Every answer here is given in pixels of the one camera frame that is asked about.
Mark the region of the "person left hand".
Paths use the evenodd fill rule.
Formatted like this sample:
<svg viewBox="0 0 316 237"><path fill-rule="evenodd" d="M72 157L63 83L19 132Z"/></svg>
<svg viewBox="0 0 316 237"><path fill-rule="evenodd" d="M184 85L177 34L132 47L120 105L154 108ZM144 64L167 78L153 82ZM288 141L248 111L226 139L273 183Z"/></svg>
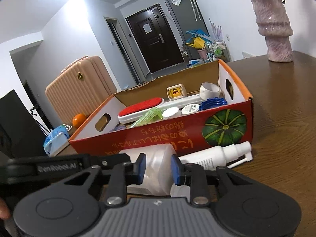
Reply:
<svg viewBox="0 0 316 237"><path fill-rule="evenodd" d="M3 199L0 199L0 218L8 220L11 217L10 210Z"/></svg>

